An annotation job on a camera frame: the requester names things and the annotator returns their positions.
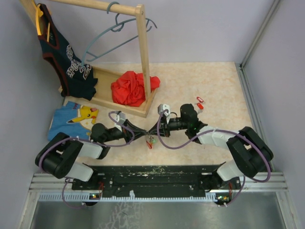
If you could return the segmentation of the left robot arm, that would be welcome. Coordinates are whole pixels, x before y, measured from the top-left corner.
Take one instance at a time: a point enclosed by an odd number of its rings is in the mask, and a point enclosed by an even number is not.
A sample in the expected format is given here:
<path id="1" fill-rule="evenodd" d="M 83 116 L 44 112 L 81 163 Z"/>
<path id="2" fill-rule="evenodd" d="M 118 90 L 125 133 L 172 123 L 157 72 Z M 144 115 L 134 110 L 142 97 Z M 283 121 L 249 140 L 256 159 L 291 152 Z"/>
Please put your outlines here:
<path id="1" fill-rule="evenodd" d="M 95 124 L 90 140 L 81 140 L 60 132 L 38 153 L 35 164 L 57 179 L 77 179 L 87 188 L 94 189 L 99 184 L 99 177 L 93 174 L 90 166 L 76 162 L 77 157 L 101 160 L 106 157 L 110 148 L 118 147 L 106 145 L 107 142 L 123 139 L 126 143 L 121 147 L 124 147 L 146 134 L 146 130 L 134 126 L 129 120 L 125 120 L 122 126 L 113 128 L 106 128 L 101 123 Z"/>

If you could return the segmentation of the red handled metal key organizer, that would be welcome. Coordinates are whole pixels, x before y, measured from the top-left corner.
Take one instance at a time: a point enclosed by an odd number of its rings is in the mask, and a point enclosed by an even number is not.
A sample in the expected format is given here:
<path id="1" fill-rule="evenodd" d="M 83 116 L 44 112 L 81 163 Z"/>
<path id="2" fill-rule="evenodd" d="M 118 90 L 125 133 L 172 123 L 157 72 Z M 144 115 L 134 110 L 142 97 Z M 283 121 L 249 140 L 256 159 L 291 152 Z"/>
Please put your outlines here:
<path id="1" fill-rule="evenodd" d="M 152 149 L 152 148 L 153 148 L 153 145 L 154 145 L 153 140 L 154 140 L 154 139 L 155 139 L 155 138 L 149 138 L 148 135 L 145 136 L 145 142 L 146 142 L 146 145 L 147 145 L 147 147 L 148 147 L 149 149 Z"/>

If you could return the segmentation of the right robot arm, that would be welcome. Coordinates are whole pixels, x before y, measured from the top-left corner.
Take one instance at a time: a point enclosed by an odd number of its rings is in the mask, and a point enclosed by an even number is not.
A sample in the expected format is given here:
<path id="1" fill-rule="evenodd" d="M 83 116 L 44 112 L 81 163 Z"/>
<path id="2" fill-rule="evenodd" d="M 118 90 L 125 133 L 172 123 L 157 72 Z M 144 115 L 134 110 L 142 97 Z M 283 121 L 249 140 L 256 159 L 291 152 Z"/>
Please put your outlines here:
<path id="1" fill-rule="evenodd" d="M 264 182 L 271 177 L 270 161 L 274 155 L 267 144 L 251 127 L 244 127 L 239 131 L 222 130 L 201 122 L 192 104 L 180 107 L 180 116 L 170 117 L 170 107 L 167 104 L 158 106 L 159 119 L 149 130 L 150 135 L 158 138 L 169 137 L 171 131 L 185 130 L 189 138 L 188 143 L 212 145 L 229 150 L 233 159 L 220 165 L 213 176 L 213 184 L 225 188 L 230 179 L 245 176 L 253 181 L 255 176 L 267 171 Z"/>

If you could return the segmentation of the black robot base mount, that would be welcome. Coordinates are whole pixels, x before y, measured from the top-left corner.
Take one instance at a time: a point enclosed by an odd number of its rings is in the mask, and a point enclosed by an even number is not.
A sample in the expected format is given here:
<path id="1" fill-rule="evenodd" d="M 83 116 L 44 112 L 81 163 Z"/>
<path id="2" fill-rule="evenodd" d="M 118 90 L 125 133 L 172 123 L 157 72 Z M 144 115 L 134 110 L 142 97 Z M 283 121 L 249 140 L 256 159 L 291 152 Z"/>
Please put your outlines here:
<path id="1" fill-rule="evenodd" d="M 99 190 L 103 197 L 205 197 L 227 184 L 216 176 L 218 165 L 95 166 L 88 182 L 74 179 L 73 190 Z"/>

